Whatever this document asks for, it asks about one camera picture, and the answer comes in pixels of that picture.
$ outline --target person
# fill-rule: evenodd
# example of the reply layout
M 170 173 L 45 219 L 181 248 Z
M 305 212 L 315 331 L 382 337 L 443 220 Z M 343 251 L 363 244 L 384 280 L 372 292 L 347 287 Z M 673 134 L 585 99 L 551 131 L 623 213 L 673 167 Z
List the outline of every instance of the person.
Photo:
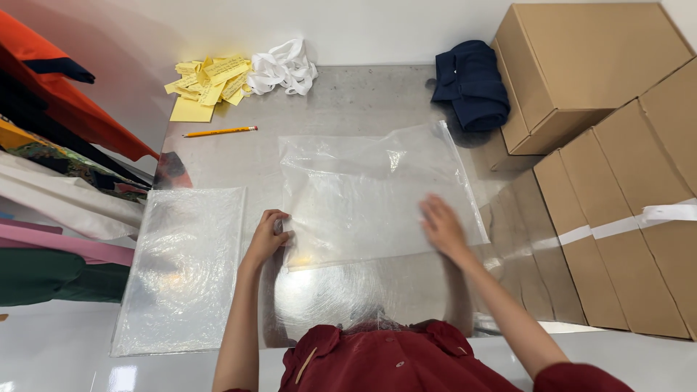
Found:
M 603 370 L 569 361 L 551 336 L 478 262 L 466 245 L 456 213 L 440 197 L 427 195 L 420 208 L 428 240 L 469 277 L 534 381 L 535 392 L 631 392 Z M 290 238 L 291 233 L 276 235 L 273 229 L 276 220 L 288 217 L 279 210 L 265 211 L 240 264 L 213 392 L 255 392 L 259 387 L 259 277 L 265 260 Z M 353 334 L 335 326 L 315 326 L 288 349 L 283 363 L 281 392 L 520 391 L 477 360 L 462 333 L 441 321 L 402 331 Z

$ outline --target plastic wrap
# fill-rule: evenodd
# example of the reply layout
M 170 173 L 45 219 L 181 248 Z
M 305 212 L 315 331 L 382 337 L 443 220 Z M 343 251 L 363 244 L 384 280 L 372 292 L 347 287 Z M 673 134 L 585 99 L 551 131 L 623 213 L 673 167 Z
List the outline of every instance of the plastic wrap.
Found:
M 245 188 L 148 193 L 111 356 L 220 348 L 244 203 Z
M 441 195 L 471 245 L 489 242 L 444 121 L 385 137 L 279 137 L 290 270 L 428 252 L 418 201 Z

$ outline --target navy blue folded clothing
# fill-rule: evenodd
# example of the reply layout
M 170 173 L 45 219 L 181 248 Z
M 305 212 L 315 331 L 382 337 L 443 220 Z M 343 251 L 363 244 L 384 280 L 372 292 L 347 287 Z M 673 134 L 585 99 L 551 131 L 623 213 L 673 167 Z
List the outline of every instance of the navy blue folded clothing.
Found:
M 511 107 L 496 53 L 480 40 L 470 40 L 436 56 L 434 101 L 449 100 L 465 131 L 478 132 L 502 126 Z

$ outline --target dark green garment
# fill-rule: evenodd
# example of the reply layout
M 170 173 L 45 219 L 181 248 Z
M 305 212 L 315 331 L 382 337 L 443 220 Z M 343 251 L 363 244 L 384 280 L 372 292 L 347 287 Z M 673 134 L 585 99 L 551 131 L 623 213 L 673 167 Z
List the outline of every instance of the dark green garment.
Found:
M 86 264 L 61 250 L 0 248 L 0 306 L 69 301 L 121 302 L 130 267 Z

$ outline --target yellow pencil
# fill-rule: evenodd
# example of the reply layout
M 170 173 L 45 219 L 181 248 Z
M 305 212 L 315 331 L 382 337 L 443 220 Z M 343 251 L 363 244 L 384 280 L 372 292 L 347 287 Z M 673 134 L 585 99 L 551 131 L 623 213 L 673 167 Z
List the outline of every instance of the yellow pencil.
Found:
M 184 137 L 196 137 L 196 136 L 215 135 L 216 133 L 230 133 L 230 132 L 240 132 L 243 130 L 257 130 L 257 129 L 258 128 L 256 126 L 248 126 L 248 127 L 244 127 L 244 128 L 207 130 L 207 131 L 203 131 L 203 132 L 187 133 L 186 135 L 182 135 L 182 136 L 184 136 Z

